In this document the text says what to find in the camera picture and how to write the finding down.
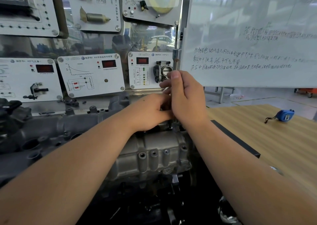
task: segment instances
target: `floor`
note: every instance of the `floor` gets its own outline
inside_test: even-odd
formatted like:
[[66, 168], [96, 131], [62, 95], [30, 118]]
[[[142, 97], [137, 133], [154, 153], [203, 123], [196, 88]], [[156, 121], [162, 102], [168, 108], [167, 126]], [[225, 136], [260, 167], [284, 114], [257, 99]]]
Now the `floor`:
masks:
[[[205, 87], [205, 91], [215, 92], [215, 87]], [[230, 96], [231, 92], [231, 89], [224, 89], [221, 104], [218, 103], [218, 96], [206, 94], [206, 106], [213, 108], [270, 104], [280, 109], [292, 109], [296, 115], [310, 120], [317, 112], [317, 95], [308, 98], [306, 93], [294, 93], [293, 88], [238, 87]]]

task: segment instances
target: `whiteboard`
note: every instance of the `whiteboard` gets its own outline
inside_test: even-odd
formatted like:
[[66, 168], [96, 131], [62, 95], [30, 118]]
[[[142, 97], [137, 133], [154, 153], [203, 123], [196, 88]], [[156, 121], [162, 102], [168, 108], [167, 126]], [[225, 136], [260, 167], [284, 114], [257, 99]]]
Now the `whiteboard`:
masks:
[[190, 0], [181, 70], [203, 86], [317, 87], [317, 0]]

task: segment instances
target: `tape measure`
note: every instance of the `tape measure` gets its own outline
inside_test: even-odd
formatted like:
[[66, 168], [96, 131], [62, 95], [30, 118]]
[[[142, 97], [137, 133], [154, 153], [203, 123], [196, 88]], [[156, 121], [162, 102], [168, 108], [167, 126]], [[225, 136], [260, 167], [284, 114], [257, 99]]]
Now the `tape measure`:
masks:
[[287, 122], [289, 121], [293, 115], [295, 114], [294, 110], [280, 110], [274, 117], [267, 117], [265, 118], [265, 124], [268, 120], [278, 119], [280, 122]]

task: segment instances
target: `wooden table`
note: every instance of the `wooden table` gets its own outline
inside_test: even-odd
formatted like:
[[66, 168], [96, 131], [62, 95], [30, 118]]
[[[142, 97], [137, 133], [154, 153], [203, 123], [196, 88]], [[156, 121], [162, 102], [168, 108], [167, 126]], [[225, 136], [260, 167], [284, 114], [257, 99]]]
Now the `wooden table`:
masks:
[[260, 160], [280, 169], [317, 198], [317, 123], [295, 115], [284, 123], [269, 120], [280, 110], [271, 105], [207, 108], [216, 120], [258, 151]]

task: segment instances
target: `person's right hand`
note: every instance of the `person's right hand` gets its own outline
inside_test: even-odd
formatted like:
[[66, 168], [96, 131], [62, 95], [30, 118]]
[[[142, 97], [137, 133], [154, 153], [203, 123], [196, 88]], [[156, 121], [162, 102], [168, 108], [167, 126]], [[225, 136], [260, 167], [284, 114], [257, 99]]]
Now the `person's right hand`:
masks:
[[172, 111], [182, 125], [188, 129], [208, 121], [204, 88], [186, 71], [172, 71], [167, 80], [160, 83], [164, 94], [172, 97]]

